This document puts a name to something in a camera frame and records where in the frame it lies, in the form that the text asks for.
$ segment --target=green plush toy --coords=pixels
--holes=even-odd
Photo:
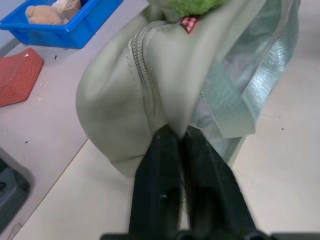
[[[180,16],[202,15],[229,0],[148,0],[158,5],[164,12],[172,11]]]

